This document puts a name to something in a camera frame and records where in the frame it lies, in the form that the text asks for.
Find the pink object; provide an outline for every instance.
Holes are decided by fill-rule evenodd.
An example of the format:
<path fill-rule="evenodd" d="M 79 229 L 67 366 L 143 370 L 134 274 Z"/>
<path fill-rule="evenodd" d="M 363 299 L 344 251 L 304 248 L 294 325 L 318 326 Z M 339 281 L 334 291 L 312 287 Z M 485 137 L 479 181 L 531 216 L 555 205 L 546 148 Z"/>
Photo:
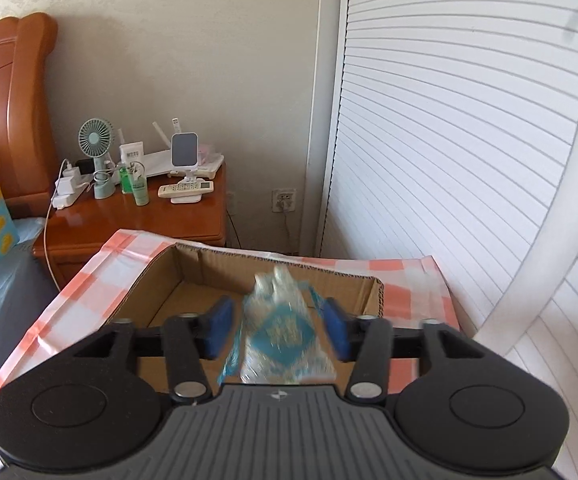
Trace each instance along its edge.
<path fill-rule="evenodd" d="M 117 231 L 27 331 L 0 368 L 0 387 L 98 330 L 147 264 L 177 242 L 141 231 Z M 204 247 L 195 242 L 185 243 Z M 431 256 L 420 260 L 325 260 L 212 249 L 375 276 L 384 283 L 384 317 L 395 326 L 415 328 L 420 320 L 434 318 L 458 328 L 449 290 Z M 399 392 L 416 376 L 415 360 L 392 360 L 389 391 Z"/>

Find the fan grille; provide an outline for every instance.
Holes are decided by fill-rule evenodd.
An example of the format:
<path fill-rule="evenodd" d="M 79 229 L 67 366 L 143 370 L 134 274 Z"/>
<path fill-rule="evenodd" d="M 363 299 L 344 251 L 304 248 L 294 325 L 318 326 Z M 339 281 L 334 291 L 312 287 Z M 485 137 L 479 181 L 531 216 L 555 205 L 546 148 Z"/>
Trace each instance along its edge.
<path fill-rule="evenodd" d="M 114 129 L 105 119 L 89 119 L 78 132 L 78 145 L 87 156 L 102 156 L 114 140 Z"/>

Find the remote control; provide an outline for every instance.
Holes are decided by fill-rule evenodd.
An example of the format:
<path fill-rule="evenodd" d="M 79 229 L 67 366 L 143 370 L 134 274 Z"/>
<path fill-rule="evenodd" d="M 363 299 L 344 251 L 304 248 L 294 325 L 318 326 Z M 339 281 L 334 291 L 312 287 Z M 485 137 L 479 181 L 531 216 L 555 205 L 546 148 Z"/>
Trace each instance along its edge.
<path fill-rule="evenodd" d="M 195 182 L 185 182 L 181 180 L 178 184 L 160 186 L 158 196 L 160 198 L 177 198 L 179 196 L 192 196 L 213 191 L 213 182 L 197 180 Z"/>

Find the bed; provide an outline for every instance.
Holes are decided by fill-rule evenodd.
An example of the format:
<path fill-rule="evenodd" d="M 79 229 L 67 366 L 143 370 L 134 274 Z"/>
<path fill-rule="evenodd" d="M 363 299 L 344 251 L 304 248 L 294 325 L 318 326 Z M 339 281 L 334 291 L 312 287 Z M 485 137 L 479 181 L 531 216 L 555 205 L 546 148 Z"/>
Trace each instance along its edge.
<path fill-rule="evenodd" d="M 0 261 L 0 366 L 57 293 L 31 254 L 59 169 L 44 89 L 57 31 L 40 12 L 0 20 L 0 188 L 20 235 Z"/>

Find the black circular cover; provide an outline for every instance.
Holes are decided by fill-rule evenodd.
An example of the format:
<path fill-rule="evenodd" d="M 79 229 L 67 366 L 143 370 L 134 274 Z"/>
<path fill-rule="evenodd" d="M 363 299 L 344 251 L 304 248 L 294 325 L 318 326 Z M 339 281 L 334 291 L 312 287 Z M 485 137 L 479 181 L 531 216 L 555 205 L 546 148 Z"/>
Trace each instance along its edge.
<path fill-rule="evenodd" d="M 434 462 L 500 476 L 550 465 L 568 430 L 560 396 L 499 357 L 432 366 L 402 391 L 395 418 Z"/>
<path fill-rule="evenodd" d="M 84 470 L 129 455 L 159 420 L 145 381 L 105 360 L 65 358 L 0 390 L 0 455 L 37 471 Z"/>

